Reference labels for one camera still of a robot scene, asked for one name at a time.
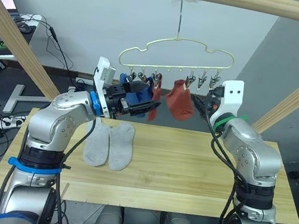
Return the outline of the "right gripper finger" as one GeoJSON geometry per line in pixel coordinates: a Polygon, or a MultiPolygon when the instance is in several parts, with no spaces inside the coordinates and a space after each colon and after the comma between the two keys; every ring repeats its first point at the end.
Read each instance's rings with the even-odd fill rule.
{"type": "Polygon", "coordinates": [[[194,94],[191,96],[191,98],[192,98],[192,102],[197,110],[204,110],[204,111],[208,110],[207,105],[202,98],[200,98],[194,94]]]}
{"type": "Polygon", "coordinates": [[[199,102],[199,101],[194,101],[194,107],[196,108],[196,110],[198,111],[200,117],[202,119],[208,119],[208,114],[206,111],[206,106],[203,102],[199,102]]]}

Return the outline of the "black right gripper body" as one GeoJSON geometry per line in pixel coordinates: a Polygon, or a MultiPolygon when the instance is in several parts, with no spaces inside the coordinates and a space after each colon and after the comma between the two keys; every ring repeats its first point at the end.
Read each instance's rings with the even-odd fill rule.
{"type": "Polygon", "coordinates": [[[209,120],[213,115],[220,114],[221,100],[224,96],[224,86],[217,86],[207,93],[205,98],[205,117],[209,120]]]}

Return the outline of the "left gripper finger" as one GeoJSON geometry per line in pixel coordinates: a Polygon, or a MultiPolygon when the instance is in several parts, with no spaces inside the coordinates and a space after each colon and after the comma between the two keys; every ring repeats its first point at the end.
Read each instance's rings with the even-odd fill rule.
{"type": "Polygon", "coordinates": [[[149,84],[142,81],[130,81],[126,84],[126,92],[140,92],[149,88],[149,84]]]}
{"type": "Polygon", "coordinates": [[[146,101],[140,104],[135,104],[135,105],[129,105],[129,114],[130,116],[137,116],[139,114],[145,114],[148,113],[150,111],[153,111],[154,109],[157,109],[159,107],[159,105],[161,105],[160,101],[156,101],[156,100],[150,100],[150,101],[146,101]]]}

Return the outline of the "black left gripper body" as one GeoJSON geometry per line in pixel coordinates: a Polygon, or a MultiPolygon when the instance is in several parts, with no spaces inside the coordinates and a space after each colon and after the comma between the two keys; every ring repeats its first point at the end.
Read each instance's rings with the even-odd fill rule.
{"type": "Polygon", "coordinates": [[[110,115],[132,115],[131,105],[127,102],[127,93],[131,93],[131,84],[110,85],[105,88],[106,106],[110,115]]]}

